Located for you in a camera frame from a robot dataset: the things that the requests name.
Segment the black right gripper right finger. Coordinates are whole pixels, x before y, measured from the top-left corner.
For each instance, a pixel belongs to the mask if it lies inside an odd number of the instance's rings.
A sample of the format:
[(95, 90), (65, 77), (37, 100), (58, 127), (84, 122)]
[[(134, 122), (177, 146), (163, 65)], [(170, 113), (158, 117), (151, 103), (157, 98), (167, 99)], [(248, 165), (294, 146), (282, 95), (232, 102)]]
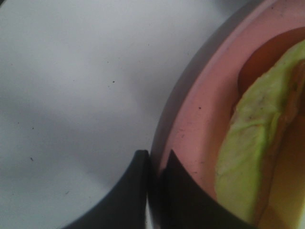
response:
[(203, 191), (171, 151), (162, 175), (162, 229), (253, 229)]

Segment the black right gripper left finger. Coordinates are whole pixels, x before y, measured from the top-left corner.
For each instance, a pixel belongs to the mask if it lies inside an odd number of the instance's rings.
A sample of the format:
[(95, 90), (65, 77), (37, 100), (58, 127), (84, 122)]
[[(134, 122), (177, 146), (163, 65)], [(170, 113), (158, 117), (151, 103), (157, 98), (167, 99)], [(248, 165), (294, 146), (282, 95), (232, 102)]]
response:
[(137, 150), (111, 191), (66, 229), (144, 229), (150, 159)]

